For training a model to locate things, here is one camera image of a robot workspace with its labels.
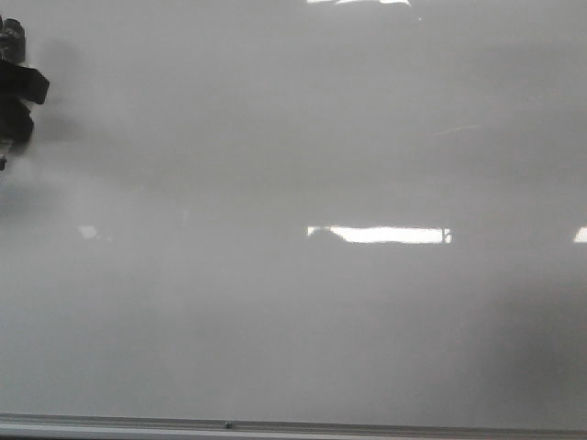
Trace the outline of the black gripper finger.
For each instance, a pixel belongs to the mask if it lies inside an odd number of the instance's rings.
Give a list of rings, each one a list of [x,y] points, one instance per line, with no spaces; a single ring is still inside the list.
[[[50,81],[38,70],[1,60],[1,95],[43,105]]]
[[[28,143],[34,130],[29,107],[15,96],[1,96],[1,134],[16,143]]]

